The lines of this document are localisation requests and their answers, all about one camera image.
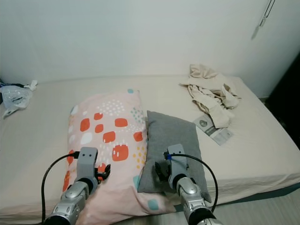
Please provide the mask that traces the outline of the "beige sheeted bed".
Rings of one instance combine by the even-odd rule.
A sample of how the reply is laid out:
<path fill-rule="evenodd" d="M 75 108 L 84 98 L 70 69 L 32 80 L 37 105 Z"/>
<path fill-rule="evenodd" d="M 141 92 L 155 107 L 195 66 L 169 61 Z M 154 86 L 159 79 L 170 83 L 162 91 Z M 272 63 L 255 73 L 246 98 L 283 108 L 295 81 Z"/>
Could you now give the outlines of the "beige sheeted bed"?
<path fill-rule="evenodd" d="M 0 222 L 40 223 L 39 185 L 52 161 L 68 153 L 69 116 L 75 105 L 97 94 L 137 90 L 143 114 L 153 111 L 193 121 L 201 111 L 180 86 L 179 76 L 103 77 L 50 82 L 37 86 L 28 107 L 0 121 Z M 198 131 L 202 160 L 216 174 L 205 177 L 218 204 L 279 190 L 300 183 L 300 150 L 276 118 L 240 78 L 231 82 L 241 96 L 230 130 L 234 136 L 216 144 Z M 45 200 L 58 202 L 67 171 L 75 164 L 62 160 L 47 176 Z"/>

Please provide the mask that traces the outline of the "clear crumpled plastic bag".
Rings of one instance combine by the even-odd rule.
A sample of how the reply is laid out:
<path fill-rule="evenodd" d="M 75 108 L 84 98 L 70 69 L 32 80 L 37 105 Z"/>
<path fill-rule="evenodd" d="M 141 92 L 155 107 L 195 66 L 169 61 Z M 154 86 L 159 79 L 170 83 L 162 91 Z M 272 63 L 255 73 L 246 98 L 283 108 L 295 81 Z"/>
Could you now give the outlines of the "clear crumpled plastic bag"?
<path fill-rule="evenodd" d="M 8 117 L 20 109 L 25 109 L 33 96 L 34 90 L 37 88 L 37 84 L 38 81 L 36 80 L 30 82 L 30 84 L 0 82 L 1 103 L 5 107 L 2 118 Z"/>

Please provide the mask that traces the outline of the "grey square pillow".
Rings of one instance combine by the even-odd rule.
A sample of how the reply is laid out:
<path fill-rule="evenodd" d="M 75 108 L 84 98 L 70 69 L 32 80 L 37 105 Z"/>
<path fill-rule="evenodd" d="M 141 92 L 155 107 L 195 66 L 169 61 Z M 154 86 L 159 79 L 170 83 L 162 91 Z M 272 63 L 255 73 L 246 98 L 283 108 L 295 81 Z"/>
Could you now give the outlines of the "grey square pillow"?
<path fill-rule="evenodd" d="M 171 177 L 171 183 L 164 183 L 157 180 L 154 171 L 154 163 L 170 165 L 164 153 L 167 147 L 174 144 L 182 144 L 184 154 L 176 154 L 187 158 L 187 177 L 192 178 L 199 187 L 202 197 L 212 201 L 208 191 L 204 175 L 204 165 L 199 162 L 202 158 L 201 148 L 197 137 L 196 126 L 192 122 L 162 114 L 148 111 L 148 148 L 146 163 L 140 175 L 137 191 L 139 193 L 162 193 L 174 192 L 176 182 Z"/>

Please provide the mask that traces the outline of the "pink patterned pillow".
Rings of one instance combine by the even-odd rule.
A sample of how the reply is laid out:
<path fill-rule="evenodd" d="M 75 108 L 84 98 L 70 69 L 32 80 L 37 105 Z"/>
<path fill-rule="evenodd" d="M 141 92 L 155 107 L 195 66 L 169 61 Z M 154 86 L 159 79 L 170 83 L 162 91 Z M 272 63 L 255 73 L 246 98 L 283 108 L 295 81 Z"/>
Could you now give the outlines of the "pink patterned pillow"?
<path fill-rule="evenodd" d="M 140 193 L 147 156 L 147 125 L 137 90 L 97 94 L 73 107 L 67 148 L 98 150 L 99 172 L 111 174 L 88 198 L 76 225 L 111 225 L 137 216 L 174 212 L 163 193 Z"/>

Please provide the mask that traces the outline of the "crumpled beige clothes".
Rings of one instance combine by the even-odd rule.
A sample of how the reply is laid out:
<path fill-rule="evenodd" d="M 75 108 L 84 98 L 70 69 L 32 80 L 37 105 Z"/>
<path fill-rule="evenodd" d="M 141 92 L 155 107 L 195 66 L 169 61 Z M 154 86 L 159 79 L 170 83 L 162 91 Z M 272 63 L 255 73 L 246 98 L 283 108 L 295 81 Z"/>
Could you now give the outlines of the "crumpled beige clothes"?
<path fill-rule="evenodd" d="M 241 98 L 225 75 L 203 64 L 189 65 L 189 77 L 180 83 L 185 87 L 193 103 L 208 114 L 216 128 L 230 126 Z"/>

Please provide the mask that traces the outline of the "grey white paper package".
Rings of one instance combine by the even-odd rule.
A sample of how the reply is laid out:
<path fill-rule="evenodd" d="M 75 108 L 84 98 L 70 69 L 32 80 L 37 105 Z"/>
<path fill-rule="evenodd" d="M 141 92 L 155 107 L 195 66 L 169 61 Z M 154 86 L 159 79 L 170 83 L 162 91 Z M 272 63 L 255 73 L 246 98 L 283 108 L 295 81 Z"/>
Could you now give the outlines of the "grey white paper package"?
<path fill-rule="evenodd" d="M 234 133 L 227 128 L 216 128 L 212 118 L 210 118 L 207 114 L 199 116 L 199 118 L 195 119 L 193 123 L 219 145 L 225 144 L 231 137 L 234 136 Z"/>

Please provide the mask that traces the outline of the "thin metal hanging rod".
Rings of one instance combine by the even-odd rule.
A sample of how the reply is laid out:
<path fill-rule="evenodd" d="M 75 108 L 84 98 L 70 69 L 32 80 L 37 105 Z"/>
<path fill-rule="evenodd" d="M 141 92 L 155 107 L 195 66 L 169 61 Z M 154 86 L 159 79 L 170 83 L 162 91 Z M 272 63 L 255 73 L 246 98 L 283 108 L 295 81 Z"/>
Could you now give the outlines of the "thin metal hanging rod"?
<path fill-rule="evenodd" d="M 259 21 L 259 24 L 257 25 L 258 28 L 261 28 L 264 25 L 264 23 L 267 21 L 268 17 L 270 16 L 270 13 L 272 12 L 273 6 L 275 5 L 276 1 L 277 0 L 268 0 L 268 4 L 264 9 L 261 20 Z"/>

